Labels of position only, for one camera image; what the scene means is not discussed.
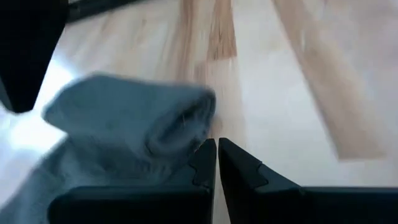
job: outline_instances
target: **gray sock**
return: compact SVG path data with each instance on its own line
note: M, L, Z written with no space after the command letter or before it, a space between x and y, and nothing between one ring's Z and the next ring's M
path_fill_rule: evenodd
M214 93L197 86L107 76L69 86L44 116L67 139L0 211L0 223L47 223L50 202L74 187L165 182L205 140L214 112Z

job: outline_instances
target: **black plastic jaw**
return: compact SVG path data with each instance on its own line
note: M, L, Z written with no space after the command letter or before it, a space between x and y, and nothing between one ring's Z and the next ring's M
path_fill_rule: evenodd
M168 182L156 187L80 187L49 206L51 224L211 223L216 144L206 140Z
M301 187L228 139L218 147L232 224L398 223L398 189Z

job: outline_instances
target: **sock fabric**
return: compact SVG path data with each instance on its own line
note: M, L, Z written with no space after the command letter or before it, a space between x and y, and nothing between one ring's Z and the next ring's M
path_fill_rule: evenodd
M0 211L0 223L48 223L51 201L74 187L167 181L206 139L214 112L214 92L199 86L95 75L67 87L44 119L68 137Z

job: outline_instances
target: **hardwood floor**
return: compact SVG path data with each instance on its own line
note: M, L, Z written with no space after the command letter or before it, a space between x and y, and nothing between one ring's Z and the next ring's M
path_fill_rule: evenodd
M211 86L211 137L300 185L398 186L397 2L148 0L68 25L35 110L0 115L0 203L65 135L42 108L95 71Z

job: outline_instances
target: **black plastic part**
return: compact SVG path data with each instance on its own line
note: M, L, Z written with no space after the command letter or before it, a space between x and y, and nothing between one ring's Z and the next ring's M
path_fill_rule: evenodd
M79 0L69 5L68 22L75 22L136 1L141 0Z
M164 185L80 187L49 206L50 224L211 223L216 144L208 139Z
M301 187L228 139L218 153L232 224L398 223L398 189Z
M68 1L4 1L1 9L0 100L22 113L34 106L67 20Z

